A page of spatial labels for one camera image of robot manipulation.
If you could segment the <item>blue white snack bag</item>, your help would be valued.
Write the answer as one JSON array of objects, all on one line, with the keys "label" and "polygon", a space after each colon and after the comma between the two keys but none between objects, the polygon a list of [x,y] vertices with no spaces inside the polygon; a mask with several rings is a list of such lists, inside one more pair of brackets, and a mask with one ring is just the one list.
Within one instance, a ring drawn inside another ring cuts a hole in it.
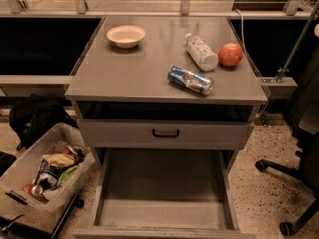
[{"label": "blue white snack bag", "polygon": [[58,168],[42,160],[34,183],[40,185],[44,190],[52,189],[57,185],[60,175],[61,171]]}]

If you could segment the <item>blue soda can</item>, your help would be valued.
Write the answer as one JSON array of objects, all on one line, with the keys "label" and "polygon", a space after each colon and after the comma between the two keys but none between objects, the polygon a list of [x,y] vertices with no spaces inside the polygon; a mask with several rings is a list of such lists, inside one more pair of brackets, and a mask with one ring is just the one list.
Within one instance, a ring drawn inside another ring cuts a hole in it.
[{"label": "blue soda can", "polygon": [[208,96],[214,86],[214,80],[204,74],[183,69],[177,65],[170,67],[167,77],[174,83]]}]

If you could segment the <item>metal support rod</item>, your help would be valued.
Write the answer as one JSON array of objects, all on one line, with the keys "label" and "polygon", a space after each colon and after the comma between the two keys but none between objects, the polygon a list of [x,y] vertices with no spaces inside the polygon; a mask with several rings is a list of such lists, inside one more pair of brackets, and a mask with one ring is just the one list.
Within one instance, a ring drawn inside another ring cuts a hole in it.
[{"label": "metal support rod", "polygon": [[297,53],[297,51],[299,49],[299,46],[300,46],[301,42],[303,41],[303,39],[304,39],[304,37],[305,37],[305,35],[306,35],[310,25],[311,25],[311,22],[313,21],[313,19],[317,15],[318,10],[319,10],[319,0],[316,2],[316,4],[315,4],[315,6],[314,6],[314,8],[313,8],[308,20],[307,20],[307,22],[305,24],[305,26],[303,27],[303,29],[302,29],[302,31],[301,31],[301,33],[300,33],[300,35],[299,35],[294,47],[293,47],[290,55],[288,56],[288,58],[287,58],[287,60],[286,60],[286,62],[284,64],[284,66],[280,67],[278,69],[277,74],[273,78],[273,80],[272,80],[273,83],[280,83],[282,81],[284,74],[288,71],[288,67],[291,64],[294,56],[296,55],[296,53]]}]

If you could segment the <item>clear plastic bin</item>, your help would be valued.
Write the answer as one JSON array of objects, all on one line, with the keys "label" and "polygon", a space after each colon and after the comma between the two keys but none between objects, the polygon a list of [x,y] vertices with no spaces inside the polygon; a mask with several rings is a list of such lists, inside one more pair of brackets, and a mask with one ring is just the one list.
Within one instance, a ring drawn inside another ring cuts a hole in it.
[{"label": "clear plastic bin", "polygon": [[[44,155],[54,155],[64,146],[77,147],[84,152],[84,161],[75,172],[56,190],[45,193],[45,199],[39,200],[22,188],[35,182]],[[58,123],[28,148],[1,176],[0,186],[9,198],[37,210],[42,214],[59,217],[71,199],[84,187],[96,169],[91,151],[85,147],[80,132],[66,124]]]}]

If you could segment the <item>open grey drawer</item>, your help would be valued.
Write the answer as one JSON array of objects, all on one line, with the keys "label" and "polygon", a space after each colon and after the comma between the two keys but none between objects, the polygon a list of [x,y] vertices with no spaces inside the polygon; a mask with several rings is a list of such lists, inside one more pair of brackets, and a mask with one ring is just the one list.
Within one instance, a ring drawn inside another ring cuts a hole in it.
[{"label": "open grey drawer", "polygon": [[76,239],[256,239],[239,229],[220,151],[113,149]]}]

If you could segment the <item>yellow chip bag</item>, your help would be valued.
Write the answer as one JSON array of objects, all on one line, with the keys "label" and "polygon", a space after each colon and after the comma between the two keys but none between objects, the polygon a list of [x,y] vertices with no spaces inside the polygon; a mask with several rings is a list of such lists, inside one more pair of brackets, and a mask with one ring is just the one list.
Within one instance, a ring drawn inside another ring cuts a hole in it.
[{"label": "yellow chip bag", "polygon": [[63,153],[44,155],[43,159],[51,166],[57,168],[68,168],[76,163],[73,156]]}]

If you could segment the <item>red apple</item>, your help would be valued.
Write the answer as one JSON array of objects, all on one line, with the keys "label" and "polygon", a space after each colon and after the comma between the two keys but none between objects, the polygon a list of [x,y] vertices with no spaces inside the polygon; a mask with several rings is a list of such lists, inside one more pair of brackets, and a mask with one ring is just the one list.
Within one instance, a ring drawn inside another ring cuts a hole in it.
[{"label": "red apple", "polygon": [[236,43],[227,43],[223,45],[218,53],[219,62],[226,67],[237,66],[242,60],[243,52]]}]

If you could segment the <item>silver can in bin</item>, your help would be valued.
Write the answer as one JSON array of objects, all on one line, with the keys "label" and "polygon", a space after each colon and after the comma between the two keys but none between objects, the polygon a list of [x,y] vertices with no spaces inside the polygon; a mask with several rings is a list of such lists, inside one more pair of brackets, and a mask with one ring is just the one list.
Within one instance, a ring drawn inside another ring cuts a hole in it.
[{"label": "silver can in bin", "polygon": [[43,194],[43,187],[40,185],[34,185],[31,189],[32,195],[39,197]]}]

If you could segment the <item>green snack bag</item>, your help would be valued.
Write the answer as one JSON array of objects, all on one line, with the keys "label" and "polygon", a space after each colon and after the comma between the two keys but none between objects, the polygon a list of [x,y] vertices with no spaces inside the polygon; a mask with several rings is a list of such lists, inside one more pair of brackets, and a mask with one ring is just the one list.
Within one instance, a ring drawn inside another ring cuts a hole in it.
[{"label": "green snack bag", "polygon": [[78,166],[72,166],[64,171],[57,181],[57,187],[61,187],[78,169]]}]

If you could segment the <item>black backpack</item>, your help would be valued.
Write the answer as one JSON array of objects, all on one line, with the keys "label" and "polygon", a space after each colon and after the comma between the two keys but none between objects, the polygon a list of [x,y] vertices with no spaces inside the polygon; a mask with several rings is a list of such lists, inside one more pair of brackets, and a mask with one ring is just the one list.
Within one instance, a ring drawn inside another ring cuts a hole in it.
[{"label": "black backpack", "polygon": [[18,151],[31,147],[57,123],[77,128],[63,104],[54,97],[33,95],[17,102],[9,113],[9,125],[20,139]]}]

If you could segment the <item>black office chair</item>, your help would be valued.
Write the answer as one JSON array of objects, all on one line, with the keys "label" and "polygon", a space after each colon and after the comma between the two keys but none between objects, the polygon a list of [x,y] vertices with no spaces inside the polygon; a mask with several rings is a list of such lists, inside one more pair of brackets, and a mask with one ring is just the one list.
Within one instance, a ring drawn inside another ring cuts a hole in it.
[{"label": "black office chair", "polygon": [[295,222],[281,222],[279,229],[284,236],[297,234],[319,211],[319,47],[309,60],[301,81],[288,104],[288,118],[294,126],[293,135],[301,151],[297,169],[289,168],[266,159],[255,163],[259,171],[268,167],[300,180],[313,193],[315,200]]}]

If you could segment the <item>grey drawer cabinet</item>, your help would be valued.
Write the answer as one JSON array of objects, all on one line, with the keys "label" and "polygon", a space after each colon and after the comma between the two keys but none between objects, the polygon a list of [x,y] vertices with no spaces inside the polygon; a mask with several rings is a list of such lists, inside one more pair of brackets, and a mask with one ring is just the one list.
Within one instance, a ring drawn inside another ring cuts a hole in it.
[{"label": "grey drawer cabinet", "polygon": [[[81,120],[159,120],[204,122],[253,122],[267,96],[253,69],[242,61],[234,69],[211,72],[211,94],[201,95],[167,77],[171,66],[193,70],[194,61],[185,47],[185,36],[202,36],[214,49],[234,40],[230,23],[223,17],[133,16],[129,22],[142,27],[145,38],[130,50],[114,46],[109,29],[123,25],[123,16],[104,19],[85,54],[66,95]],[[113,149],[89,147],[100,169]],[[240,150],[220,151],[228,175]]]}]

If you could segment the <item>closed grey drawer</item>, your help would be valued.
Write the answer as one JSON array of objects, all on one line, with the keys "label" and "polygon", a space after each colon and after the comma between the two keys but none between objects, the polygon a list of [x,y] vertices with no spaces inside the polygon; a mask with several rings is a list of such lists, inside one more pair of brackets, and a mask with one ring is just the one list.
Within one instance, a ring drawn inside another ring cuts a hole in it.
[{"label": "closed grey drawer", "polygon": [[[204,122],[84,119],[79,122],[88,147],[241,150],[254,129],[253,122]],[[155,138],[152,129],[179,130],[178,138]]]}]

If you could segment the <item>white bowl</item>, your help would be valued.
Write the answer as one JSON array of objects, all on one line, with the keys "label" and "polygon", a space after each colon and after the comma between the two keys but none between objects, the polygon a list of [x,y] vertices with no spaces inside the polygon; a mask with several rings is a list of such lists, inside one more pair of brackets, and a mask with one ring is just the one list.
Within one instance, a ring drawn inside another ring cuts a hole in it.
[{"label": "white bowl", "polygon": [[135,47],[146,35],[144,29],[134,25],[122,25],[110,29],[106,37],[117,47],[130,49]]}]

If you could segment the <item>clear plastic water bottle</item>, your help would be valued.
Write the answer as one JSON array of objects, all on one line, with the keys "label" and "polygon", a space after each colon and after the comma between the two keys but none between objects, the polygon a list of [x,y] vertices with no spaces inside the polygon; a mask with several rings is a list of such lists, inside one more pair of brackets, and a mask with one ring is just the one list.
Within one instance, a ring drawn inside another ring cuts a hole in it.
[{"label": "clear plastic water bottle", "polygon": [[212,71],[218,65],[218,56],[198,35],[186,34],[186,49],[197,63],[206,72]]}]

